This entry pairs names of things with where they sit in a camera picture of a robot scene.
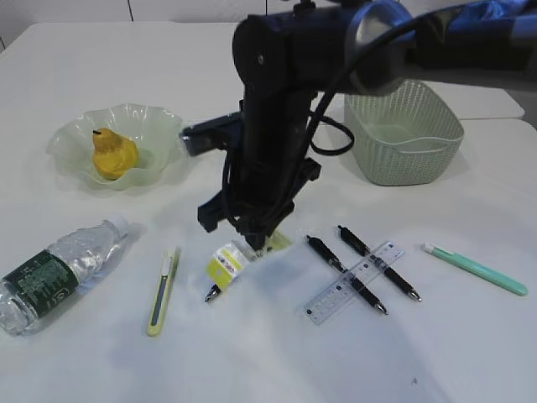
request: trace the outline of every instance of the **white wall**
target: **white wall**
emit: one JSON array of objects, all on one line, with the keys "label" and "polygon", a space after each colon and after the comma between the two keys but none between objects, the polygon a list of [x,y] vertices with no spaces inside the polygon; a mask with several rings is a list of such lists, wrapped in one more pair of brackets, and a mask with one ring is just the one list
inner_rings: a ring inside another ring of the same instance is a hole
[{"label": "white wall", "polygon": [[241,21],[265,14],[265,0],[130,0],[134,20],[178,22]]},{"label": "white wall", "polygon": [[[29,25],[63,21],[240,21],[249,13],[289,11],[299,0],[0,0],[0,37],[11,44]],[[412,14],[467,0],[401,0]],[[320,6],[330,5],[316,0]]]}]

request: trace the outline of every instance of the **ruler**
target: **ruler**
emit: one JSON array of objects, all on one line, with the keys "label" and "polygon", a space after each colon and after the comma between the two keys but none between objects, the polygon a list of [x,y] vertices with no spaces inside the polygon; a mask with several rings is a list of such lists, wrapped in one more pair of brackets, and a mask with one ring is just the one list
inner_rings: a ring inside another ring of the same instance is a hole
[{"label": "ruler", "polygon": [[404,251],[397,248],[394,243],[383,243],[305,304],[304,313],[315,325],[322,324],[351,298],[358,295],[351,286],[352,277],[368,285],[403,254]]}]

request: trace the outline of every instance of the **plastic water bottle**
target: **plastic water bottle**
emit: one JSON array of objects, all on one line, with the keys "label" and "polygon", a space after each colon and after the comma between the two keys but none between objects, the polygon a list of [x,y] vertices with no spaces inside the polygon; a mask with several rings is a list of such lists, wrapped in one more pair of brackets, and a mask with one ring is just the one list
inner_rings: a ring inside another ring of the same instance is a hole
[{"label": "plastic water bottle", "polygon": [[0,327],[12,335],[35,328],[102,267],[127,232],[123,217],[109,217],[58,239],[6,275],[0,280]]}]

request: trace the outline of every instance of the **black pen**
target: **black pen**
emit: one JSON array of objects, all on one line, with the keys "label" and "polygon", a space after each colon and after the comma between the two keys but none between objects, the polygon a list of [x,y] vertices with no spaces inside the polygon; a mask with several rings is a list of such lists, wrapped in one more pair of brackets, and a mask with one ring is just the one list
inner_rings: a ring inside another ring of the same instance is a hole
[{"label": "black pen", "polygon": [[[366,254],[371,253],[371,249],[354,235],[349,228],[342,227],[341,225],[338,225],[337,227],[340,230],[339,235],[341,240],[353,248],[360,256],[365,256]],[[420,294],[418,294],[414,287],[407,283],[403,277],[398,275],[394,269],[388,267],[384,271],[384,275],[408,297],[412,298],[414,301],[421,301]]]},{"label": "black pen", "polygon": [[[325,260],[329,266],[337,269],[340,273],[346,273],[348,271],[339,259],[332,253],[331,250],[318,238],[306,236],[308,244]],[[366,286],[355,276],[349,277],[352,288],[368,302],[370,306],[376,310],[382,312],[384,315],[388,315],[386,306],[368,289]]]}]

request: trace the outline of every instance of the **green woven basket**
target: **green woven basket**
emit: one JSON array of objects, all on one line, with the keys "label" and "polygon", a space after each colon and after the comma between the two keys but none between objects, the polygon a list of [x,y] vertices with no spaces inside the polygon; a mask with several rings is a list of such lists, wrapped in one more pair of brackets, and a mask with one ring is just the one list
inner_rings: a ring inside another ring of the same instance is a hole
[{"label": "green woven basket", "polygon": [[382,186],[434,181],[464,137],[455,114],[421,81],[406,81],[386,97],[346,96],[345,123],[363,174]]}]

